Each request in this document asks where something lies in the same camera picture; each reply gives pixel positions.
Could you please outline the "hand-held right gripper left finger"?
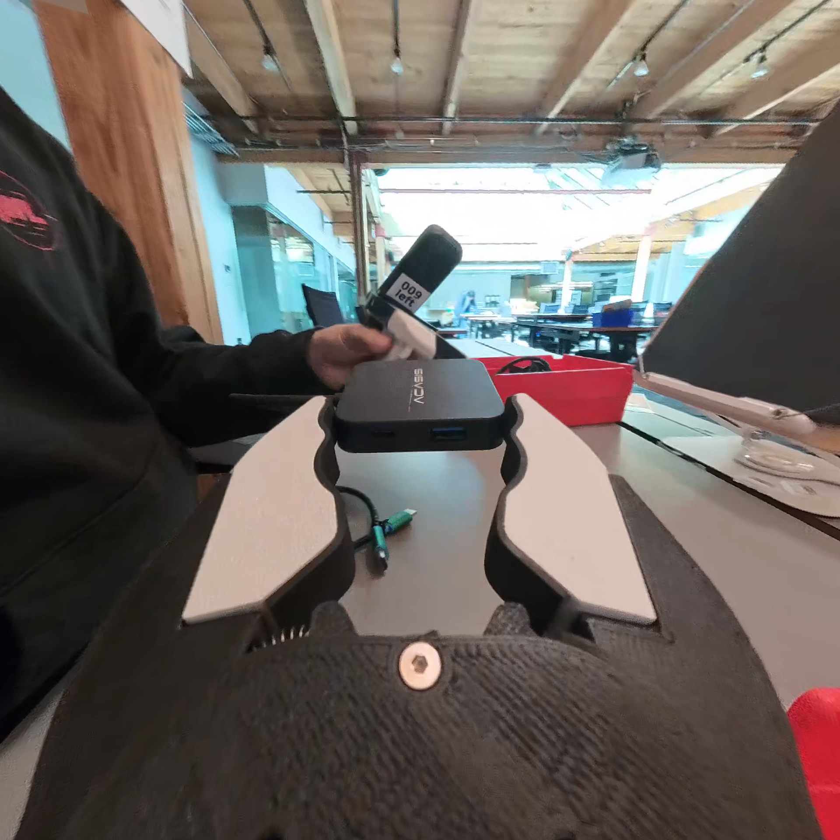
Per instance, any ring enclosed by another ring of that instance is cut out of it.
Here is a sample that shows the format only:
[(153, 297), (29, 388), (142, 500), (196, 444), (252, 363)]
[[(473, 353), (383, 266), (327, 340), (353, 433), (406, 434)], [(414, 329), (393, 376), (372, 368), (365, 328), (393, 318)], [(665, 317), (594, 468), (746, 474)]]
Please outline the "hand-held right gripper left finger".
[(209, 533), (185, 624), (244, 614), (307, 624), (356, 572), (333, 438), (333, 401), (313, 397), (242, 455)]

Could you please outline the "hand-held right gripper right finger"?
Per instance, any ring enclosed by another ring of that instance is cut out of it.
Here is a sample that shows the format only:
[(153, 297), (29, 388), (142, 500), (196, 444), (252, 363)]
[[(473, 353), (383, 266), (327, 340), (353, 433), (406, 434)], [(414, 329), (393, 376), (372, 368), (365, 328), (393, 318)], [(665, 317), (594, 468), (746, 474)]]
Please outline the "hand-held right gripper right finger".
[(578, 435), (528, 395), (507, 400), (504, 487), (485, 573), (544, 635), (592, 618), (650, 628), (653, 597), (609, 470)]

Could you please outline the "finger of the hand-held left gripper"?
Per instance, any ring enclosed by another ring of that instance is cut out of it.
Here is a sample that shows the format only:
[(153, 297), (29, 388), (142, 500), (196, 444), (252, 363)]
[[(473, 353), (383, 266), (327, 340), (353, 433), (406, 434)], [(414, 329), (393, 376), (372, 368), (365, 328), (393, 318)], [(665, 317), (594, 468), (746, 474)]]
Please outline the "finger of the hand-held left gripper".
[(384, 361), (430, 361), (437, 356), (437, 333), (403, 310), (392, 310), (383, 333), (392, 342)]

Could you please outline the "black USB hub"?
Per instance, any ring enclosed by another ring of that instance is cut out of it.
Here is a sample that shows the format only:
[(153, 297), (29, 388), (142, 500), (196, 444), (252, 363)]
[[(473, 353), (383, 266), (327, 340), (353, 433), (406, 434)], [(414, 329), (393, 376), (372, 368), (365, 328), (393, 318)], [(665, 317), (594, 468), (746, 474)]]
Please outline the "black USB hub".
[(464, 358), (359, 364), (317, 421), (350, 454), (492, 450), (510, 427), (487, 369)]

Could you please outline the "red bin with cables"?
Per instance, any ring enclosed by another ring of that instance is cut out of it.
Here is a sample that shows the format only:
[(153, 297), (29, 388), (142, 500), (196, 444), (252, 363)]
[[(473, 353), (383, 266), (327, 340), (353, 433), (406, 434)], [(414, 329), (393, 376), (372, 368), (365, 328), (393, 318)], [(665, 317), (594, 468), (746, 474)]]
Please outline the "red bin with cables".
[(629, 364), (577, 355), (483, 357), (503, 401), (530, 396), (569, 427), (617, 424), (634, 384)]

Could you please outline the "person's left forearm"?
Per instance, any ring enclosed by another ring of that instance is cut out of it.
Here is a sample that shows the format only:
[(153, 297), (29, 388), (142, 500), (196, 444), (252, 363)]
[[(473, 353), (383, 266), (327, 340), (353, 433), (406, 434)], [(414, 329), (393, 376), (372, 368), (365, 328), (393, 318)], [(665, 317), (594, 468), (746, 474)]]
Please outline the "person's left forearm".
[(317, 330), (260, 334), (250, 344), (205, 342), (187, 327), (163, 331), (147, 401), (187, 447), (221, 444), (264, 433), (278, 413), (246, 396), (328, 393), (309, 361)]

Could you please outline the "grey desk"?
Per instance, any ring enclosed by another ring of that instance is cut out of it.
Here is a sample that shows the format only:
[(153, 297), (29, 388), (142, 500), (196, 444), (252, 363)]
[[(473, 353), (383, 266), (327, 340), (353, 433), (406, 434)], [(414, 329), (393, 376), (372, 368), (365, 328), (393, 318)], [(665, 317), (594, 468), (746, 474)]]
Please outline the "grey desk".
[[(575, 433), (589, 447), (596, 438), (595, 432)], [(785, 706), (808, 689), (838, 686), (838, 541), (720, 479), (678, 486), (688, 467), (678, 466), (674, 455), (654, 452), (651, 444), (645, 454), (654, 457), (654, 465), (637, 498), (642, 472), (633, 473), (625, 486), (624, 474), (609, 469), (617, 465), (617, 455), (606, 458), (605, 446), (601, 441), (590, 448), (611, 474), (658, 621), (650, 628), (604, 621), (619, 629), (669, 628), (673, 621), (665, 614), (665, 585), (655, 579), (654, 549), (665, 551), (673, 581), (676, 562), (687, 553), (769, 668)], [(399, 565), (373, 583), (352, 583), (340, 598), (363, 634), (477, 637), (485, 631), (503, 603), (487, 580), (485, 556), (504, 487), (505, 450), (504, 438), (492, 450), (350, 454), (352, 466), (368, 466), (368, 477), (386, 490), (425, 490), (440, 508), (437, 536), (422, 537), (408, 554), (398, 551), (407, 570)], [(300, 625), (249, 615), (262, 618), (276, 634)], [(189, 627), (210, 622), (182, 620)]]

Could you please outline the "person's left hand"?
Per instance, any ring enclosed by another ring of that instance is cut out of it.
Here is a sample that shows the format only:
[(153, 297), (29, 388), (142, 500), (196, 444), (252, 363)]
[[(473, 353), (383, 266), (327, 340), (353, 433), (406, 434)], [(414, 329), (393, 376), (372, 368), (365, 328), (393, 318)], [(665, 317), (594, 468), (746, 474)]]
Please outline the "person's left hand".
[(387, 356), (393, 340), (387, 334), (358, 323), (334, 325), (312, 332), (306, 362), (331, 392), (341, 391), (356, 366)]

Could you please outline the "row of office desks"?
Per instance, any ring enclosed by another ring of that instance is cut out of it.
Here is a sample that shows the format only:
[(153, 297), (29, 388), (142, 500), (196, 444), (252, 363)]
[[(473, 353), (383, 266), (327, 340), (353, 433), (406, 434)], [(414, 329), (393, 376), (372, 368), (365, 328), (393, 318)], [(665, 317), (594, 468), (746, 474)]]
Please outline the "row of office desks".
[(592, 316), (533, 313), (501, 316), (468, 315), (466, 330), (474, 344), (501, 354), (547, 351), (597, 360), (629, 363), (653, 337), (658, 323), (639, 318), (628, 329), (593, 329)]

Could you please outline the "ceiling projector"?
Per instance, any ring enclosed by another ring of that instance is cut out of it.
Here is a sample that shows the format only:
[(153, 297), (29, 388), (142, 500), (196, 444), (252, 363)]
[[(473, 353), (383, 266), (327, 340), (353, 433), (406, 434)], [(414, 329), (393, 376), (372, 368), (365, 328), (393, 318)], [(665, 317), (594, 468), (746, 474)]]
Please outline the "ceiling projector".
[(650, 182), (662, 169), (656, 148), (648, 143), (621, 142), (606, 163), (600, 184), (609, 190), (631, 190)]

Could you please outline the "person's black clothed torso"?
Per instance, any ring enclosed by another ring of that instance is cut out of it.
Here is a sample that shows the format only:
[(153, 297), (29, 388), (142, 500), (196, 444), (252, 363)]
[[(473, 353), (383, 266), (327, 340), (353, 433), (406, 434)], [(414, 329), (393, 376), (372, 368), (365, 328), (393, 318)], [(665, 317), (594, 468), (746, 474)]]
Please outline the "person's black clothed torso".
[(2, 740), (197, 505), (199, 448), (114, 357), (109, 246), (67, 150), (2, 90)]

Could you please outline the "black panel with wooden back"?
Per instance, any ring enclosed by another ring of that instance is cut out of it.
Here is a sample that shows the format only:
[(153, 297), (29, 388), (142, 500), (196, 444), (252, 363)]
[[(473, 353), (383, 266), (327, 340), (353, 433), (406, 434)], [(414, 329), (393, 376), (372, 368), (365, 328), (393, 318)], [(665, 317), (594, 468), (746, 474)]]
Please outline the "black panel with wooden back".
[(635, 379), (695, 405), (703, 390), (838, 427), (838, 106), (690, 282)]

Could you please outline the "empty red bin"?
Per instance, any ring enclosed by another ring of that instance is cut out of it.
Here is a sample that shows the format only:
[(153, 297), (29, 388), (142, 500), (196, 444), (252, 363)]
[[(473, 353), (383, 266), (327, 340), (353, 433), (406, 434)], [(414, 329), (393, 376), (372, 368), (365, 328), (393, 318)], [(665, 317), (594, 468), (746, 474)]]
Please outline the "empty red bin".
[(839, 838), (839, 688), (806, 691), (787, 717), (825, 839)]

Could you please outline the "white paper sheet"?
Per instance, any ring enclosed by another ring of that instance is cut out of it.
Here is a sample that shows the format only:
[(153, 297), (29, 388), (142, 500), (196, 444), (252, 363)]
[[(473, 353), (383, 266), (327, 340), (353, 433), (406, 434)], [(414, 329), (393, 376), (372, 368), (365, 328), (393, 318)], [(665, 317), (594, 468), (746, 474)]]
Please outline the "white paper sheet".
[(185, 72), (193, 77), (183, 1), (121, 1), (134, 18)]

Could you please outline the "black chair by glass wall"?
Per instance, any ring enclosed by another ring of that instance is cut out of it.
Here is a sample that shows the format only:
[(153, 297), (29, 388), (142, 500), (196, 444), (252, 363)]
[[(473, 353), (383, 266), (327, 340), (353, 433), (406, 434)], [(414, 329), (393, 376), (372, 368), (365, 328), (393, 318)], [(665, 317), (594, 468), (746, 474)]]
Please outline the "black chair by glass wall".
[(301, 285), (307, 314), (317, 329), (327, 329), (345, 324), (340, 301), (334, 292)]

